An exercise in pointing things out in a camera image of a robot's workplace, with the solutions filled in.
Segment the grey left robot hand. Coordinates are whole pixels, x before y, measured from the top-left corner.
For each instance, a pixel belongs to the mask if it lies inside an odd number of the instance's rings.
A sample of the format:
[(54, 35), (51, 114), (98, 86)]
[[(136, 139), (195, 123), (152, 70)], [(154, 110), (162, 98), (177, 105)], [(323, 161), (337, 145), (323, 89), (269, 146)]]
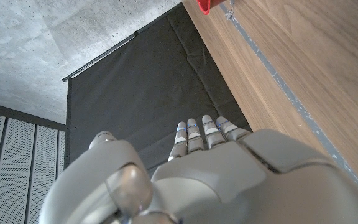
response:
[(358, 187), (329, 157), (224, 117), (177, 126), (149, 175), (133, 146), (98, 133), (49, 190), (40, 223), (358, 223)]

